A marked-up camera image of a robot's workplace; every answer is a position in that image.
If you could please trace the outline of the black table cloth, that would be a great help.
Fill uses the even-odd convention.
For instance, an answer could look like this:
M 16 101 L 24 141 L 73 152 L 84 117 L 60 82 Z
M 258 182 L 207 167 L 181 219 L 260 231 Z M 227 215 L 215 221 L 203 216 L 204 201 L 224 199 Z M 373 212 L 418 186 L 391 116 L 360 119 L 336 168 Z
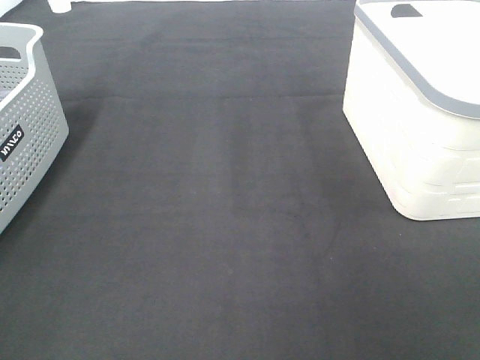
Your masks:
M 477 359 L 479 220 L 389 202 L 352 1 L 24 1 L 69 136 L 1 234 L 3 359 Z

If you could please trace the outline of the white plastic basket grey rim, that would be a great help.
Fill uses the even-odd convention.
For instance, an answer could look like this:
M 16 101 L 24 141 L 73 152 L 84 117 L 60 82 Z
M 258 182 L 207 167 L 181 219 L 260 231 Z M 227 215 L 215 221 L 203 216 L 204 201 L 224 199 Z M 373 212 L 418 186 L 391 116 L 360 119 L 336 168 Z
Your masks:
M 357 1 L 343 112 L 394 209 L 479 216 L 479 3 Z

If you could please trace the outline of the grey perforated plastic basket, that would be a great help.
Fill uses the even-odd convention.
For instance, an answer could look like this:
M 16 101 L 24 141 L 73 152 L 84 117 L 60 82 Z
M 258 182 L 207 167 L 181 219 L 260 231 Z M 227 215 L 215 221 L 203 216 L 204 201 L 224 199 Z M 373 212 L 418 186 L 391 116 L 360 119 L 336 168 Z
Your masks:
M 1 228 L 23 207 L 52 165 L 69 129 L 37 25 L 3 22 L 1 46 Z

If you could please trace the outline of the white cylindrical object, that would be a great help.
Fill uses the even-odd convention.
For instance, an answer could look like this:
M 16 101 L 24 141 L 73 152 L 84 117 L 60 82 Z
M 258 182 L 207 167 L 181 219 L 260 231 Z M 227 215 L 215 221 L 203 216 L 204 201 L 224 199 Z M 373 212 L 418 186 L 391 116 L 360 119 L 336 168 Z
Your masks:
M 72 9 L 71 0 L 47 0 L 54 14 L 65 14 Z

